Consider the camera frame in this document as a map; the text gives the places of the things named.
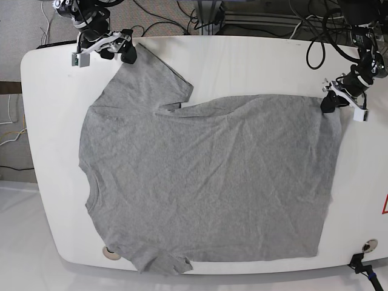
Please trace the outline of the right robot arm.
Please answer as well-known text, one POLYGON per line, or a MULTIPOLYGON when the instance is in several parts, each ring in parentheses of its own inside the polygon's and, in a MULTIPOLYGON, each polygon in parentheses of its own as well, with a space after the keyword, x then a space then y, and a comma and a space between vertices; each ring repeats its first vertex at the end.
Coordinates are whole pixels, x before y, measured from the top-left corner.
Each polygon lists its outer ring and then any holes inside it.
POLYGON ((134 64, 137 52, 133 45, 133 30, 113 31, 110 28, 110 7, 121 1, 53 1, 56 12, 70 18, 79 32, 72 66, 90 65, 90 54, 96 52, 102 59, 112 60, 116 55, 126 64, 134 64))

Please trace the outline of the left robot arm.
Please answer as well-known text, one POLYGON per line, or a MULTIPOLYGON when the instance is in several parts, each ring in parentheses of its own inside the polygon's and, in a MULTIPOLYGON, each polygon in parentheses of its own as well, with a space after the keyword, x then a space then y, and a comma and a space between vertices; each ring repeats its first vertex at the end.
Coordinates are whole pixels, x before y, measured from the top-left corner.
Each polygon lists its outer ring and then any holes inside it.
POLYGON ((363 122, 368 116, 366 91, 374 79, 387 77, 387 67, 374 32, 376 25, 385 21, 386 11, 382 1, 338 1, 338 5, 323 16, 322 30, 330 45, 353 64, 348 74, 325 86, 327 96, 320 108, 323 113, 332 113, 339 107, 351 106, 353 119, 363 122), (342 14, 350 26, 350 38, 357 47, 358 59, 340 49, 327 30, 327 21, 337 13, 342 14))

